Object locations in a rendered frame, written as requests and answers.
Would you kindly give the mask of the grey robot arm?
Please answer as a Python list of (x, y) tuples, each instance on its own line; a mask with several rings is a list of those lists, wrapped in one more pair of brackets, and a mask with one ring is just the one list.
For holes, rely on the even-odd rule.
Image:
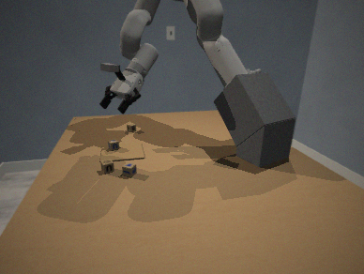
[[(224, 88), (236, 74), (262, 73), (260, 69), (245, 69), (229, 40), (222, 35), (223, 9), (220, 0), (175, 1), (184, 2), (191, 20), (196, 23), (197, 41)], [(137, 0), (135, 11), (129, 13), (120, 32), (120, 53), (131, 60), (127, 68), (136, 69), (143, 78), (159, 56), (157, 49), (151, 44), (140, 45), (144, 28), (152, 23), (159, 2), (160, 0)], [(100, 70), (114, 72), (119, 80), (126, 80), (120, 71), (120, 65), (100, 64)]]

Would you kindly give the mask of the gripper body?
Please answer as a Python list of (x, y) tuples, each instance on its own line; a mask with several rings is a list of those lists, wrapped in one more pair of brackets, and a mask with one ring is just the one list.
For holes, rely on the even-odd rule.
[[(142, 74), (134, 68), (126, 68), (122, 74), (126, 78), (125, 81), (118, 78), (114, 81), (110, 88), (110, 91), (116, 93), (118, 99), (125, 99), (125, 95), (129, 94), (132, 97), (135, 96), (134, 88), (141, 91), (144, 84), (144, 78)], [(132, 91), (132, 92), (131, 92)]]

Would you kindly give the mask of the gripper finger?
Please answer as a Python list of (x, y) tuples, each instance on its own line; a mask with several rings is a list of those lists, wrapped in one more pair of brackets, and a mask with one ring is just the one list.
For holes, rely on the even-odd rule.
[(136, 88), (134, 88), (133, 91), (135, 93), (135, 96), (131, 97), (131, 95), (129, 94), (125, 95), (125, 99), (123, 99), (123, 101), (117, 108), (121, 114), (123, 114), (127, 110), (127, 108), (132, 104), (132, 102), (136, 101), (138, 98), (141, 97), (140, 93)]
[[(111, 85), (106, 87), (105, 97), (101, 101), (100, 105), (106, 109), (111, 102), (111, 99), (118, 96), (116, 93), (110, 91)], [(111, 95), (112, 94), (112, 95)]]

